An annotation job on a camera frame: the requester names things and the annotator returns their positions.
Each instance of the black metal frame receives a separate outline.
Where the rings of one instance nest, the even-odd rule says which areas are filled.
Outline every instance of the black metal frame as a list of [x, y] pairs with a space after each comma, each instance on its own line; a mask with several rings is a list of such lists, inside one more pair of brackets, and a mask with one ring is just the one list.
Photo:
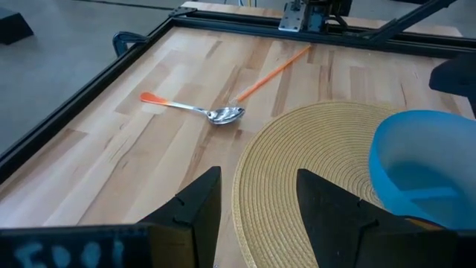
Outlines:
[[15, 170], [23, 165], [34, 153], [53, 138], [74, 116], [86, 108], [106, 87], [131, 66], [147, 49], [173, 27], [196, 28], [236, 34], [248, 34], [302, 42], [343, 45], [374, 51], [412, 54], [426, 57], [452, 58], [459, 54], [476, 53], [476, 39], [437, 36], [430, 34], [401, 33], [415, 22], [436, 12], [456, 0], [431, 0], [432, 8], [419, 7], [413, 16], [404, 16], [381, 27], [369, 29], [346, 25], [325, 25], [323, 32], [290, 33], [277, 29], [280, 19], [200, 11], [179, 7], [172, 16], [162, 22], [148, 36], [147, 41], [133, 45], [118, 57], [98, 76], [94, 77], [62, 106], [52, 112], [45, 120], [27, 135], [0, 155], [0, 183], [3, 183]]

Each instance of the round straw placemat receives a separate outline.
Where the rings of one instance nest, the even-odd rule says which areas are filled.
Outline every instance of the round straw placemat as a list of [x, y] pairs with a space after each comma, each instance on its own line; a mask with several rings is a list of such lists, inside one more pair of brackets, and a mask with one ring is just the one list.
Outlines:
[[239, 160], [232, 197], [249, 267], [317, 266], [299, 212], [299, 168], [382, 207], [367, 157], [377, 126], [395, 112], [362, 103], [317, 103], [281, 115], [256, 134]]

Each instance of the wooden table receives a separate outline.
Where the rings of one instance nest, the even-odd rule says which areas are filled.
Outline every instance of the wooden table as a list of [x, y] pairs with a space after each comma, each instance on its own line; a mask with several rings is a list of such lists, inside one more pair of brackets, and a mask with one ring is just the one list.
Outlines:
[[[280, 12], [186, 3], [203, 10]], [[348, 19], [353, 25], [382, 22]], [[459, 35], [454, 28], [413, 28]], [[215, 127], [201, 115], [141, 103], [141, 92], [217, 108], [306, 43], [174, 28], [0, 186], [0, 226], [134, 223], [210, 166], [222, 166], [216, 263], [244, 267], [231, 219], [231, 186], [250, 138], [276, 115], [325, 100], [438, 109], [473, 118], [466, 98], [428, 88], [442, 60], [314, 44], [242, 105], [238, 123]]]

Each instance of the black object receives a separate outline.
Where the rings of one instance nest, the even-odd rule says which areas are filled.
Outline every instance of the black object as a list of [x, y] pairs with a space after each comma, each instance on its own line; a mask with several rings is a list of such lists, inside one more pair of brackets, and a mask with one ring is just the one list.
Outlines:
[[149, 38], [138, 33], [120, 31], [112, 37], [112, 47], [116, 56], [120, 57], [127, 51], [127, 44], [145, 44]]
[[349, 16], [352, 0], [302, 0], [312, 7], [325, 7], [332, 15]]
[[430, 88], [468, 97], [476, 116], [476, 54], [445, 61], [431, 72]]
[[31, 35], [33, 31], [20, 13], [0, 7], [0, 43], [9, 45]]
[[[56, 135], [74, 116], [89, 105], [112, 81], [135, 62], [148, 48], [159, 40], [169, 29], [179, 26], [236, 34], [252, 34], [304, 42], [319, 42], [329, 45], [344, 45], [376, 51], [413, 54], [427, 57], [454, 58], [459, 54], [476, 53], [476, 40], [462, 37], [435, 36], [417, 33], [395, 33], [409, 21], [415, 22], [436, 12], [435, 7], [444, 7], [455, 0], [432, 0], [419, 12], [405, 16], [404, 20], [389, 22], [380, 29], [359, 28], [326, 24], [321, 32], [279, 31], [280, 19], [247, 16], [230, 13], [200, 11], [184, 16], [172, 16], [147, 35], [147, 41], [134, 44], [125, 54], [117, 58], [104, 71], [93, 78], [62, 106], [51, 113], [44, 121], [18, 140], [0, 155], [0, 183], [6, 180], [17, 168], [25, 163], [46, 142]], [[384, 42], [381, 33], [387, 36], [395, 33]]]
[[474, 267], [476, 232], [428, 231], [304, 169], [297, 198], [321, 268]]
[[212, 267], [221, 217], [212, 167], [136, 224], [0, 230], [2, 267]]

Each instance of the blue bowl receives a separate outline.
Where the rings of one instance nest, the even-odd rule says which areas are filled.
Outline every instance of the blue bowl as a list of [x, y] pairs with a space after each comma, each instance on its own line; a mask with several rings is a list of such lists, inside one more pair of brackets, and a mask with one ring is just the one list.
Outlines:
[[450, 229], [476, 228], [476, 121], [400, 112], [373, 137], [370, 179], [384, 207]]

